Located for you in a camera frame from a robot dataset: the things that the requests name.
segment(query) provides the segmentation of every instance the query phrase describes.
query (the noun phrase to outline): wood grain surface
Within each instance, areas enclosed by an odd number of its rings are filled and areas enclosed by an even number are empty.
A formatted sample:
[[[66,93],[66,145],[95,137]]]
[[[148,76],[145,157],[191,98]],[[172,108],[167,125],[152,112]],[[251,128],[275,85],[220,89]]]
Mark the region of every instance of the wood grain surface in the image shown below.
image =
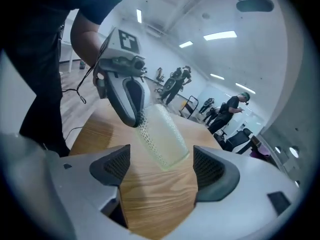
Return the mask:
[[[131,144],[130,168],[120,186],[129,229],[149,239],[161,239],[193,210],[198,191],[193,170],[193,146],[221,147],[201,124],[171,115],[190,151],[189,157],[162,171],[141,145],[136,130],[126,126],[107,99],[99,101],[78,135],[70,155],[95,153]]]

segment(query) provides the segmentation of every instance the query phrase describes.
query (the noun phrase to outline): fluorescent light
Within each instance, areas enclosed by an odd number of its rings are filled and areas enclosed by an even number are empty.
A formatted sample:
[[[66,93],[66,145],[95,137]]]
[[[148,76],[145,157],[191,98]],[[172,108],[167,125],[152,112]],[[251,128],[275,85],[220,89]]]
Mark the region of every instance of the fluorescent light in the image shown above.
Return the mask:
[[[213,39],[221,39],[221,38],[236,38],[237,34],[234,31],[226,31],[215,34],[208,34],[204,36],[204,39],[209,41]]]
[[[138,22],[142,23],[142,12],[141,12],[141,10],[136,9],[136,16],[138,18]]]
[[[185,48],[185,47],[187,47],[187,46],[192,46],[193,44],[194,44],[193,42],[188,41],[188,42],[185,42],[185,43],[183,43],[183,44],[180,44],[179,46],[180,46],[181,48]]]
[[[251,92],[251,93],[253,93],[253,94],[256,94],[256,92],[254,91],[254,90],[251,90],[251,89],[249,89],[248,87],[245,87],[245,86],[243,86],[242,84],[240,84],[240,83],[235,83],[235,85],[236,86],[239,86],[239,87],[241,87],[241,88],[243,88],[243,89],[245,89],[245,90],[247,90],[247,91],[249,91],[249,92]]]
[[[210,74],[210,76],[214,77],[214,78],[219,78],[221,80],[225,80],[222,76],[216,75],[216,74]]]
[[[275,151],[277,151],[279,154],[281,153],[280,148],[278,148],[277,146],[276,146],[276,147],[274,147],[274,149],[275,149]]]
[[[298,155],[299,151],[297,149],[295,149],[294,147],[289,147],[289,150],[290,150],[291,154],[294,155],[296,158],[299,157],[299,155]]]

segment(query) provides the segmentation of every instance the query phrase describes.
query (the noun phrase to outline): clear plastic cup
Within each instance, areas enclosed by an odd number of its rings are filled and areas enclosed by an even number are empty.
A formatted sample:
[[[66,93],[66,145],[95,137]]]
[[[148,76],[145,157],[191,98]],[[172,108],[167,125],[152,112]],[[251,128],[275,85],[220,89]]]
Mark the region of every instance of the clear plastic cup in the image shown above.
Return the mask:
[[[139,139],[163,171],[188,157],[185,140],[163,105],[145,107],[139,119],[141,123],[136,128]]]

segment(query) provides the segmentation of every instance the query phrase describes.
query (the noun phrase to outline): black shirt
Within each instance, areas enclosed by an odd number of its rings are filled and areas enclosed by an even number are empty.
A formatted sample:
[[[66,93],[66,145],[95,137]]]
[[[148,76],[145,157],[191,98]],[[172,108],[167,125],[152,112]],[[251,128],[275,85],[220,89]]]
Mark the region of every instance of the black shirt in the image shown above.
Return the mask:
[[[188,70],[184,69],[184,71],[182,73],[182,79],[177,80],[175,82],[175,84],[177,86],[181,86],[182,87],[182,85],[184,84],[184,81],[185,81],[186,78],[190,79],[191,78],[191,74],[190,74],[190,72]]]
[[[229,108],[237,109],[239,106],[239,98],[238,96],[231,97],[227,102],[225,109],[216,117],[216,120],[223,120],[225,122],[229,122],[233,117],[234,113],[229,112]]]
[[[3,48],[22,78],[46,99],[62,96],[59,74],[59,28],[70,10],[79,9],[100,25],[122,0],[15,0],[6,10]]]

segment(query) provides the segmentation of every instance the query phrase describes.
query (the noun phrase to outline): black wire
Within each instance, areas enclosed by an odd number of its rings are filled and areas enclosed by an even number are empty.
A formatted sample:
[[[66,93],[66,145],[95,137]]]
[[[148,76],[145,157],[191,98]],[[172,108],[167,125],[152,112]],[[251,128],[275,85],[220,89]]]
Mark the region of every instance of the black wire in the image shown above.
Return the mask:
[[[93,69],[94,69],[94,66],[92,66],[92,67],[89,68],[89,70],[85,73],[84,77],[82,78],[82,80],[80,81],[80,83],[78,84],[78,86],[76,87],[76,89],[73,89],[73,88],[62,89],[62,92],[65,93],[65,92],[68,92],[68,91],[75,91],[75,92],[79,95],[81,101],[82,101],[84,104],[86,104],[87,101],[86,101],[86,99],[85,99],[84,97],[82,97],[82,96],[80,95],[80,93],[79,93],[79,88],[80,88],[80,86],[82,85],[82,83],[84,82],[84,80],[86,79],[86,77],[91,73],[91,71],[92,71]]]
[[[83,126],[81,126],[81,127],[76,127],[76,128],[71,129],[71,130],[69,131],[68,135],[66,136],[65,141],[68,139],[70,133],[71,133],[73,130],[75,130],[75,129],[80,129],[80,128],[83,128]]]

